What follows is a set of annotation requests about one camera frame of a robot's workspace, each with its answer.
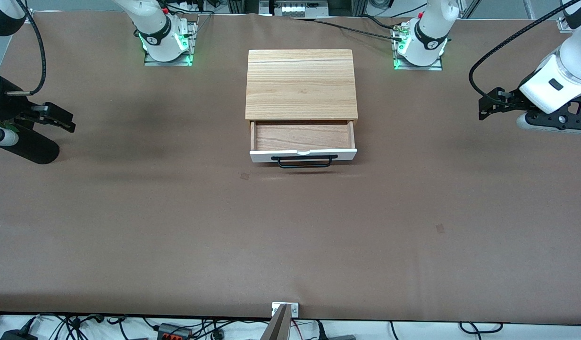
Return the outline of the white fronted wooden drawer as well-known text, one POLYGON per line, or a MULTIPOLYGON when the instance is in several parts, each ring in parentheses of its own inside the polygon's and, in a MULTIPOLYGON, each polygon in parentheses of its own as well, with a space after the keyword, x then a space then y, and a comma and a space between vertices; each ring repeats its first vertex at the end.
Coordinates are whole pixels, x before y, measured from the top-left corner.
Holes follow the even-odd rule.
POLYGON ((350 120, 251 121, 254 163, 275 163, 272 156, 338 155, 352 161, 357 154, 354 123, 350 120))

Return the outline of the black metal drawer handle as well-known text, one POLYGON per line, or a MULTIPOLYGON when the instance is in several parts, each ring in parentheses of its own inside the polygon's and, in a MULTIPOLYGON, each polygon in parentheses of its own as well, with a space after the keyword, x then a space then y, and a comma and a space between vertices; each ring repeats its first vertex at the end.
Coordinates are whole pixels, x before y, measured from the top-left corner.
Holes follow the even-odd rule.
POLYGON ((271 160, 282 169, 327 168, 336 159, 338 155, 333 154, 271 157, 271 160))

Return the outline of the wooden drawer cabinet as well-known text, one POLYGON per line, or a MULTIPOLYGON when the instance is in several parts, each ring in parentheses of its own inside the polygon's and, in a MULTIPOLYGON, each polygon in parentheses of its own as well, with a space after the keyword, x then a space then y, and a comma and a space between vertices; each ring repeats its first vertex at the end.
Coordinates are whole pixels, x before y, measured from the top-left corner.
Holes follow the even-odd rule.
POLYGON ((245 119, 356 121, 350 49, 249 50, 245 119))

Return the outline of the brown table mat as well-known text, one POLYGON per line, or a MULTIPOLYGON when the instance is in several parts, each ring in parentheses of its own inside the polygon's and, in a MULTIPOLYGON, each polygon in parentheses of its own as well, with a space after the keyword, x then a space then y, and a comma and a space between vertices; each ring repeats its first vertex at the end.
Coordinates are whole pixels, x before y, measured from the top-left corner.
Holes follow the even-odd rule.
POLYGON ((40 12, 35 97, 76 131, 0 149, 0 311, 581 323, 581 135, 478 120, 470 67, 525 21, 459 21, 443 71, 316 22, 211 17, 191 67, 146 67, 126 13, 40 12), (350 163, 253 163, 249 50, 353 51, 350 163))

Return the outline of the white control box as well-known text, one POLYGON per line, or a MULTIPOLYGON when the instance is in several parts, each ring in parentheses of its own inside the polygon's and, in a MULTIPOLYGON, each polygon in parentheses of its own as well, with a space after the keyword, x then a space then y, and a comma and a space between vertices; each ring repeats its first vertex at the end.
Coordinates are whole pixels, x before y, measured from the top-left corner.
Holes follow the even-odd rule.
POLYGON ((328 0, 259 0, 258 14, 305 19, 327 17, 328 0))

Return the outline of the black box with red parts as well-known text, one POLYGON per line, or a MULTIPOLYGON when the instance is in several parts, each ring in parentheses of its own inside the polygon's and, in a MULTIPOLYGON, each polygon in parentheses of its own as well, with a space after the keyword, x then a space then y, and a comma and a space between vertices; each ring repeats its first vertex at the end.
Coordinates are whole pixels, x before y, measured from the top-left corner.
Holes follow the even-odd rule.
POLYGON ((192 335, 191 327, 171 323, 161 323, 157 330, 157 340, 191 340, 192 335))

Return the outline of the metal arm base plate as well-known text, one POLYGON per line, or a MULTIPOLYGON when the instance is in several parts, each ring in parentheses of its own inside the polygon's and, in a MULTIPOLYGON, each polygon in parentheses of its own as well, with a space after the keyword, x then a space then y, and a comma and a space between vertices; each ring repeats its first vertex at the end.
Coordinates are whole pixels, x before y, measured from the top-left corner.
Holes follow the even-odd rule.
POLYGON ((143 65, 149 67, 190 67, 194 60, 197 41, 197 23, 183 19, 180 24, 161 40, 160 45, 152 46, 140 37, 145 52, 143 65))
POLYGON ((415 65, 409 62, 407 58, 405 58, 403 52, 405 49, 409 47, 411 42, 408 27, 407 26, 399 26, 395 25, 392 30, 390 30, 392 37, 400 38, 400 41, 392 42, 392 53, 393 53, 393 65, 394 70, 419 70, 419 71, 442 71, 443 70, 443 61, 441 59, 441 55, 443 54, 443 49, 441 50, 441 54, 438 56, 437 60, 433 62, 431 65, 415 65))

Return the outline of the metal clamp bracket with screws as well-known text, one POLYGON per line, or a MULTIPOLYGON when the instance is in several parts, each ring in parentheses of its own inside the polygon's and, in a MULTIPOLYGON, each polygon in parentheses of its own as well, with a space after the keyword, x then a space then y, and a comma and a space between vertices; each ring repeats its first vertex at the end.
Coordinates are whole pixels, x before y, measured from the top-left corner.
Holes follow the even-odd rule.
POLYGON ((288 310, 290 310, 290 314, 292 318, 299 318, 299 303, 290 303, 290 302, 280 302, 276 301, 271 303, 271 316, 273 317, 277 312, 278 308, 282 305, 288 305, 288 310))

